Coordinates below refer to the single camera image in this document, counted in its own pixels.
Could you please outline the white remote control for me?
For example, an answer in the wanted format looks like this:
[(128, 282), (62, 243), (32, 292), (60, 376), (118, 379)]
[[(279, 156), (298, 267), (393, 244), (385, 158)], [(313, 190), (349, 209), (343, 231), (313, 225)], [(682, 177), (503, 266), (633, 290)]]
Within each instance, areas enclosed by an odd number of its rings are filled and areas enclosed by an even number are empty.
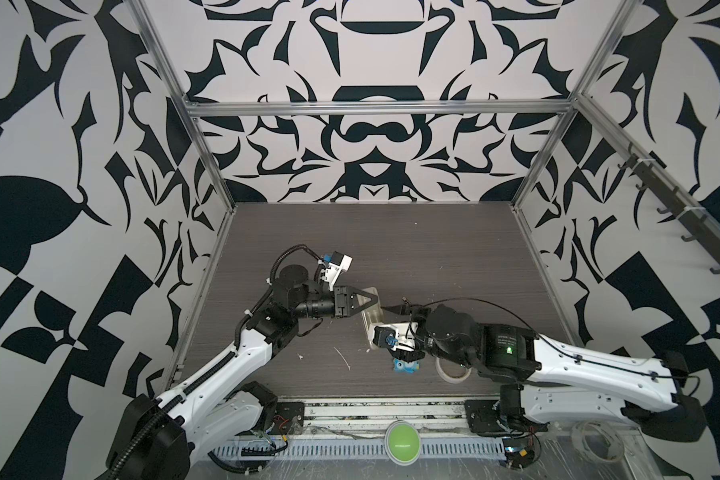
[(381, 339), (376, 333), (376, 328), (381, 327), (384, 324), (384, 311), (381, 307), (379, 299), (378, 305), (380, 306), (380, 317), (379, 318), (362, 318), (364, 328), (366, 330), (366, 336), (369, 343), (370, 349), (387, 349), (388, 345)]

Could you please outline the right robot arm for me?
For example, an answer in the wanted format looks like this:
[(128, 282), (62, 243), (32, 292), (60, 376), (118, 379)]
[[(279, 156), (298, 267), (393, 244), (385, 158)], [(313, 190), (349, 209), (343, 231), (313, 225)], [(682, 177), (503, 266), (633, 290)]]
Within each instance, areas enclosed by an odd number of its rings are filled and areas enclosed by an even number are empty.
[(369, 343), (404, 365), (432, 356), (499, 384), (498, 416), (507, 428), (601, 420), (687, 443), (707, 428), (700, 401), (683, 391), (690, 373), (677, 352), (657, 358), (597, 352), (530, 328), (479, 323), (443, 304), (392, 310), (406, 321), (368, 325)]

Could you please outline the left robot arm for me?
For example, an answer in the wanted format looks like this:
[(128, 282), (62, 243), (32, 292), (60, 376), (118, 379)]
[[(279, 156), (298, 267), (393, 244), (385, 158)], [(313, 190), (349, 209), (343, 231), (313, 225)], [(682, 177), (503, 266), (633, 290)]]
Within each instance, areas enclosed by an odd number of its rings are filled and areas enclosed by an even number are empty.
[(301, 265), (272, 269), (229, 346), (173, 388), (127, 405), (103, 478), (184, 479), (203, 460), (237, 474), (262, 469), (260, 461), (235, 465), (215, 452), (235, 436), (272, 427), (278, 398), (251, 375), (298, 337), (301, 320), (348, 318), (378, 302), (373, 293), (316, 280)]

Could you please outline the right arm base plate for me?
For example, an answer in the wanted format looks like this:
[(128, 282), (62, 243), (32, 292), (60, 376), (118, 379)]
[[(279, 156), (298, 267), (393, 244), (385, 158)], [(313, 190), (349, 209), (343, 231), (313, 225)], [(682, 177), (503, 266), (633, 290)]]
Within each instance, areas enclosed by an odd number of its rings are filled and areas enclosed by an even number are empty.
[(499, 404), (498, 400), (466, 400), (464, 408), (469, 431), (482, 437), (505, 438), (520, 438), (548, 431), (546, 423), (531, 421), (523, 415), (502, 413)]

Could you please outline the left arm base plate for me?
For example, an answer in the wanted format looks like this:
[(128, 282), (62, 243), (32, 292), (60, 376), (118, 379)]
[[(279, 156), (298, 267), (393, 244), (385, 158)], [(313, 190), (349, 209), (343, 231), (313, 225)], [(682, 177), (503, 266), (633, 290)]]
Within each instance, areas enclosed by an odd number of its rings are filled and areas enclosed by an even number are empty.
[(304, 402), (278, 401), (277, 404), (264, 407), (250, 431), (288, 436), (303, 430), (304, 419)]

